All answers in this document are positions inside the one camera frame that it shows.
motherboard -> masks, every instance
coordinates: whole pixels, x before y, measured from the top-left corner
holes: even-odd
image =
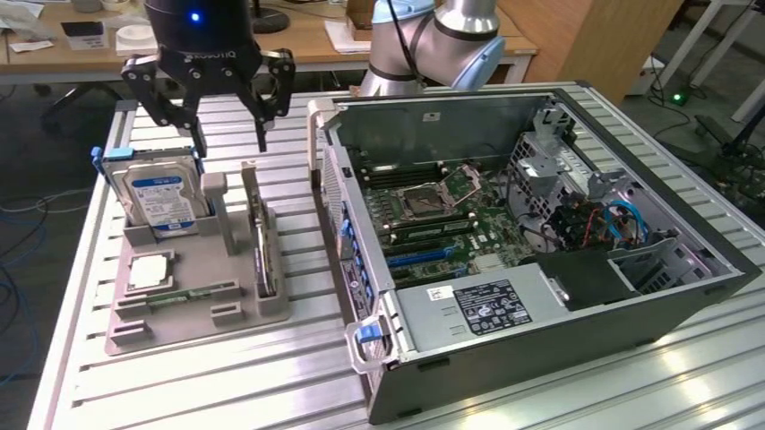
[[[535,254],[495,172],[456,163],[365,173],[365,202],[397,288],[515,267]]]

network cable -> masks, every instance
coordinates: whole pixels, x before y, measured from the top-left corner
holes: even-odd
[[[38,333],[38,327],[35,326],[35,321],[33,319],[33,312],[30,309],[27,296],[25,295],[22,290],[19,290],[17,282],[14,281],[14,278],[11,277],[11,273],[9,273],[9,270],[6,269],[6,267],[3,265],[0,265],[0,271],[3,272],[3,274],[6,275],[6,278],[7,278],[7,283],[0,282],[0,288],[5,289],[10,295],[17,297],[18,306],[21,307],[22,313],[25,314],[25,318],[27,319],[27,323],[29,323],[29,327],[30,327],[30,331],[31,331],[31,335],[33,335],[33,351],[27,357],[27,360],[25,360],[25,363],[19,366],[19,368],[14,371],[14,373],[11,373],[9,376],[6,376],[0,380],[0,388],[3,388],[11,381],[14,381],[14,378],[17,378],[17,376],[19,374],[23,374],[29,370],[29,368],[35,363],[35,359],[38,358],[38,356],[41,354],[41,334]]]

cable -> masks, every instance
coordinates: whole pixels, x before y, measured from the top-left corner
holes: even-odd
[[[34,221],[33,222],[19,221],[19,220],[3,218],[3,217],[0,217],[0,221],[7,222],[9,224],[17,224],[19,226],[38,226],[38,223]],[[25,260],[27,260],[27,258],[33,254],[35,254],[35,252],[41,249],[43,243],[46,242],[46,236],[49,234],[49,231],[46,230],[46,226],[41,226],[38,228],[38,231],[41,232],[41,238],[38,239],[38,243],[25,253],[22,253],[22,255],[18,255],[17,258],[14,258],[10,262],[0,262],[0,264],[3,264],[6,267],[15,266],[15,265],[21,264]]]
[[[10,374],[6,378],[3,378],[3,380],[0,380],[0,388],[3,388],[14,380],[18,374],[23,374],[30,368],[30,366],[33,366],[35,358],[41,353],[41,335],[38,334],[38,328],[35,326],[35,321],[33,319],[33,312],[30,310],[27,296],[19,290],[17,282],[14,281],[14,277],[11,276],[11,273],[9,273],[9,270],[2,265],[0,265],[0,271],[3,272],[9,280],[7,283],[0,282],[0,285],[3,285],[3,288],[10,288],[18,297],[18,302],[21,303],[22,311],[25,317],[27,318],[27,323],[33,334],[33,352],[30,353],[27,360],[25,361],[22,366],[17,369],[17,371],[14,371],[13,374]]]
[[[53,201],[55,201],[57,199],[61,199],[62,197],[67,197],[70,195],[77,195],[77,194],[91,193],[93,191],[94,191],[93,188],[79,188],[79,189],[74,189],[74,190],[67,190],[62,193],[47,195],[34,205],[27,206],[25,208],[10,209],[0,204],[0,211],[7,212],[7,213],[22,213],[22,212],[30,212],[30,211],[35,211],[35,210],[38,212],[43,212],[43,208],[42,208],[42,201],[43,200],[47,203],[51,203]],[[49,214],[71,213],[71,212],[82,211],[83,209],[87,209],[89,206],[90,206],[90,204],[85,204],[82,206],[78,206],[78,207],[70,208],[70,209],[61,209],[58,211],[49,210]]]
[[[615,200],[613,202],[611,202],[607,205],[607,213],[605,213],[605,218],[607,218],[607,222],[612,220],[613,218],[613,214],[612,211],[609,211],[609,208],[615,208],[615,207],[623,207],[625,208],[635,216],[635,220],[637,221],[637,226],[641,229],[641,231],[644,232],[644,239],[648,242],[648,235],[649,235],[649,229],[648,226],[645,225],[644,222],[644,217],[641,216],[641,212],[640,210],[635,207],[635,205],[624,200]],[[617,238],[623,238],[623,234],[620,233],[620,230],[612,226],[609,228],[611,232],[613,233],[613,236]]]
[[[585,246],[588,246],[588,241],[589,241],[589,230],[593,227],[593,219],[596,218],[596,214],[600,212],[599,209],[593,210],[593,212],[589,214],[589,219],[588,219],[588,228],[585,229],[585,241],[583,242],[583,248]]]
[[[667,99],[666,99],[666,89],[664,89],[664,85],[662,84],[662,80],[659,79],[658,65],[655,64],[655,54],[653,54],[653,53],[652,53],[652,56],[651,56],[651,67],[652,67],[653,72],[655,72],[655,83],[652,83],[652,85],[651,85],[652,95],[648,96],[648,101],[649,101],[652,104],[658,105],[660,108],[664,108],[664,109],[671,110],[672,112],[675,112],[675,113],[678,113],[678,114],[682,114],[682,115],[683,115],[683,118],[684,118],[684,120],[683,120],[682,123],[678,123],[678,124],[675,124],[675,125],[671,125],[670,127],[663,128],[662,130],[659,130],[659,131],[653,134],[653,138],[655,138],[655,139],[659,139],[659,136],[660,136],[664,132],[668,132],[668,131],[672,130],[674,128],[679,128],[679,127],[683,127],[683,126],[691,124],[691,117],[686,114],[686,112],[680,111],[679,109],[676,109],[676,108],[674,108],[674,107],[671,107],[671,106],[668,106],[668,105],[666,104],[666,100],[667,100]],[[655,88],[655,84],[659,84],[659,92],[660,92],[660,95],[658,95],[658,93],[656,93],[658,89]]]
[[[639,226],[639,224],[637,224],[637,219],[635,218],[633,215],[620,215],[619,217],[615,217],[615,218],[612,218],[612,219],[609,220],[609,222],[607,223],[607,225],[605,225],[605,227],[604,227],[604,229],[603,229],[603,232],[601,232],[601,234],[600,234],[600,239],[601,239],[601,241],[605,241],[605,240],[607,240],[607,237],[605,237],[607,232],[611,231],[611,232],[613,233],[612,229],[616,228],[617,222],[620,222],[621,220],[629,220],[629,219],[635,219],[635,243],[636,243],[636,244],[639,243],[639,241],[640,241],[640,231],[641,231],[641,230],[640,230],[640,226]],[[615,237],[615,238],[619,238],[620,240],[627,240],[627,239],[623,238],[623,234],[620,234],[620,236],[619,236],[619,237]]]
[[[15,93],[17,93],[17,85],[11,87],[11,91],[7,94],[0,94],[0,103],[11,99]]]
[[[19,239],[19,241],[14,245],[11,245],[11,247],[9,249],[5,250],[5,252],[0,253],[0,259],[3,257],[6,257],[9,254],[11,254],[14,252],[14,250],[17,250],[17,248],[19,248],[22,246],[22,244],[25,244],[27,239],[30,239],[33,237],[33,235],[38,232],[38,230],[42,229],[43,223],[46,222],[46,219],[49,218],[49,202],[46,202],[46,200],[42,197],[37,197],[37,196],[17,197],[14,199],[9,199],[6,201],[6,203],[9,203],[9,202],[23,202],[26,200],[33,200],[33,199],[37,199],[39,202],[43,202],[43,215],[42,215],[41,219],[38,220],[38,222],[35,223],[35,227],[33,228],[33,230]]]
[[[3,325],[3,327],[0,327],[0,336],[3,336],[3,334],[11,328],[11,324],[14,323],[14,321],[17,320],[17,317],[19,315],[19,308],[22,307],[22,301],[21,301],[19,295],[17,294],[17,290],[14,288],[11,288],[10,285],[7,285],[6,283],[0,283],[0,287],[3,287],[3,289],[10,294],[9,298],[5,299],[5,301],[3,301],[3,305],[6,304],[6,302],[9,301],[9,299],[11,297],[14,298],[14,311],[11,311],[11,317],[9,318],[9,321],[6,321],[6,324]]]
[[[396,16],[394,0],[388,0],[388,7],[392,11],[392,17],[394,18],[396,33],[398,34],[398,43],[403,46],[403,51],[405,51],[407,64],[409,65],[412,74],[416,75],[417,84],[423,88],[427,88],[427,83],[423,79],[423,75],[420,74],[420,70],[417,69],[416,59],[412,57],[412,52],[409,52],[409,46],[407,45],[407,38],[405,38],[405,32],[403,31],[403,25],[398,22],[398,16]]]

black cable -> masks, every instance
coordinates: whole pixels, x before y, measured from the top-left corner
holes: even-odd
[[[0,103],[11,99],[15,93],[17,93],[17,85],[11,87],[11,91],[7,94],[0,94]]]
[[[38,205],[42,204],[42,206],[43,206],[43,215],[41,216],[41,220],[38,221],[38,224],[35,224],[35,227],[33,228],[33,230],[19,239],[19,241],[9,249],[5,250],[5,252],[0,253],[0,259],[3,257],[6,257],[9,254],[11,254],[14,252],[14,250],[17,248],[19,248],[22,246],[22,244],[25,244],[25,242],[27,242],[27,240],[33,237],[33,235],[38,232],[38,230],[41,230],[41,228],[43,227],[43,223],[46,222],[46,219],[49,218],[49,201],[42,197],[38,197],[38,196],[15,197],[13,199],[5,200],[0,203],[0,206],[6,207],[7,204],[11,202],[25,202],[26,200],[38,200]]]
[[[9,300],[11,300],[11,297],[14,296],[14,290],[6,284],[0,284],[0,288],[3,288],[6,292],[6,297],[3,297],[3,300],[0,300],[0,306],[3,306],[6,303],[9,303]]]
[[[609,233],[609,232],[611,232],[609,228],[611,228],[612,226],[616,226],[616,223],[617,223],[619,221],[627,220],[627,219],[628,219],[628,220],[629,220],[629,219],[635,219],[635,216],[628,214],[628,215],[620,215],[619,217],[613,217],[612,219],[609,219],[609,222],[607,222],[607,225],[605,225],[605,227],[604,227],[604,228],[605,228],[605,231],[601,230],[603,233],[601,233],[600,235],[604,236],[607,233]],[[640,229],[640,226],[637,225],[637,219],[635,219],[635,242],[636,242],[636,243],[637,243],[637,241],[640,240],[640,231],[641,231],[641,229]]]
[[[683,122],[678,123],[675,125],[671,125],[670,127],[663,128],[662,130],[659,130],[655,134],[653,134],[653,138],[658,139],[659,136],[664,133],[668,132],[670,130],[672,130],[674,128],[678,127],[683,127],[684,125],[691,124],[691,117],[686,114],[686,112],[680,111],[679,109],[671,107],[667,105],[667,98],[666,98],[666,88],[664,85],[662,84],[662,80],[659,79],[659,73],[658,73],[658,65],[655,64],[655,55],[652,53],[652,57],[651,57],[651,67],[653,69],[655,72],[655,82],[651,85],[651,92],[652,95],[648,96],[648,101],[655,104],[656,106],[659,106],[660,108],[664,108],[667,110],[671,110],[672,112],[680,114],[683,116]],[[660,95],[656,94],[656,88],[655,88],[655,84],[659,84],[659,93]]]
[[[427,83],[423,79],[423,76],[420,75],[420,71],[417,70],[416,59],[412,57],[412,52],[409,52],[409,46],[407,45],[407,38],[405,38],[405,32],[403,31],[403,25],[398,22],[398,16],[396,16],[394,0],[388,0],[388,7],[392,10],[392,17],[394,18],[396,33],[398,34],[398,43],[403,46],[403,51],[405,51],[407,64],[409,65],[412,74],[416,75],[417,84],[423,88],[425,88]]]
[[[10,292],[15,298],[15,300],[14,300],[14,311],[11,313],[11,318],[9,318],[9,321],[6,322],[3,327],[0,327],[0,336],[3,336],[3,334],[11,328],[11,324],[14,324],[14,321],[17,320],[17,317],[19,315],[19,308],[22,307],[22,297],[19,297],[19,294],[17,292],[18,287],[17,287],[17,282],[14,281],[14,277],[11,276],[11,273],[9,273],[6,266],[2,264],[0,264],[0,271],[6,275],[6,278],[9,279],[9,284],[11,285],[11,291]]]

aluminum extrusion table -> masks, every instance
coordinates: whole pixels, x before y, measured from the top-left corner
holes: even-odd
[[[561,86],[760,266],[765,233],[595,90]],[[529,85],[527,88],[545,87]],[[253,120],[234,98],[205,99],[208,171],[229,174],[233,210],[246,201],[236,171],[257,159],[265,200],[280,214],[294,317],[216,338],[126,356],[105,354],[123,212],[98,180],[30,428],[370,428],[360,377],[328,268],[306,158],[306,104],[344,95],[296,95],[292,114],[260,154]],[[613,162],[583,129],[577,144]],[[178,137],[123,105],[110,146]],[[765,277],[692,317],[652,345],[605,357],[376,429],[744,428],[765,422]]]

